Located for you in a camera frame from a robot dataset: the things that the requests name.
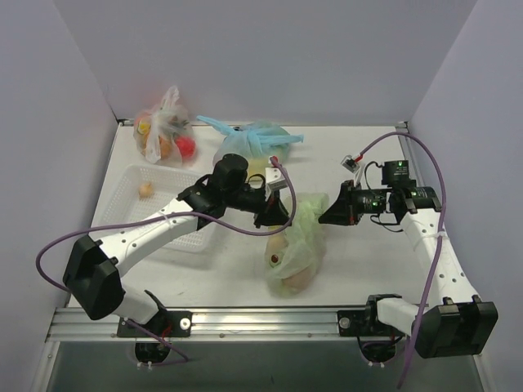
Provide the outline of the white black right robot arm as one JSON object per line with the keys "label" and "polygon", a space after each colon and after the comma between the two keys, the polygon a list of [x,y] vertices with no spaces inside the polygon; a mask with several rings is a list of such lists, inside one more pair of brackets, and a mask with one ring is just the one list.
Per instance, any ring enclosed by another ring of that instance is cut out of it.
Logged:
{"label": "white black right robot arm", "polygon": [[431,287],[425,305],[411,304],[397,294],[369,296],[362,317],[348,331],[356,337],[409,336],[424,359],[480,354],[498,311],[493,302],[480,298],[463,272],[440,227],[443,210],[436,191],[417,185],[406,160],[385,162],[381,170],[379,189],[364,189],[356,180],[342,182],[336,201],[319,222],[353,226],[363,216],[392,214],[420,265],[428,269]]}

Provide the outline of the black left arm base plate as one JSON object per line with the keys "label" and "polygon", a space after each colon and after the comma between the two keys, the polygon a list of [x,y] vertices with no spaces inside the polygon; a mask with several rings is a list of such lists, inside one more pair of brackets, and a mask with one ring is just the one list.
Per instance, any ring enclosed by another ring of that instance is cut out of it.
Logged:
{"label": "black left arm base plate", "polygon": [[[162,338],[184,338],[190,336],[192,318],[193,313],[189,310],[168,310],[164,315],[156,314],[148,323],[140,324],[140,327]],[[149,337],[142,330],[131,326],[123,318],[118,322],[116,335],[122,338]]]}

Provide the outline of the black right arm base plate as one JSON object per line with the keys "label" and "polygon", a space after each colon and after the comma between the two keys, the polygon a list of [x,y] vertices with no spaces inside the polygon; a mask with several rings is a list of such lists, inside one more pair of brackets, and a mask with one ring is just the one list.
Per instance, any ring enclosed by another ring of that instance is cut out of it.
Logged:
{"label": "black right arm base plate", "polygon": [[391,337],[397,336],[393,328],[379,322],[370,322],[364,310],[339,310],[337,312],[338,335],[342,337]]}

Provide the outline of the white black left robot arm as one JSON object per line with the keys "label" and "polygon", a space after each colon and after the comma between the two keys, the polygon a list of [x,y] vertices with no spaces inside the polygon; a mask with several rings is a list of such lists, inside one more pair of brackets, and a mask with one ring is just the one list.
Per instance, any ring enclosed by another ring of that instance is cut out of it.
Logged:
{"label": "white black left robot arm", "polygon": [[147,336],[158,335],[170,322],[167,308],[148,290],[139,292],[123,277],[139,262],[168,243],[196,233],[211,223],[239,232],[224,222],[229,209],[253,214],[253,236],[278,234],[292,224],[297,203],[285,208],[282,189],[293,190],[286,169],[277,157],[268,159],[261,185],[248,183],[248,162],[227,154],[212,173],[200,177],[167,205],[145,220],[101,227],[105,236],[78,235],[63,277],[65,287],[92,320],[117,315]]}

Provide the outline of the light green avocado plastic bag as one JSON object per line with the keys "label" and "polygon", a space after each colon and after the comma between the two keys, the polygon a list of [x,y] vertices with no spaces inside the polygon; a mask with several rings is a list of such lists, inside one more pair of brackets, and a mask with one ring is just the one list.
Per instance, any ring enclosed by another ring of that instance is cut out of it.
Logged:
{"label": "light green avocado plastic bag", "polygon": [[319,218],[328,206],[329,196],[325,193],[297,194],[293,223],[268,238],[265,279],[273,296],[295,296],[314,280],[326,254],[326,237]]}

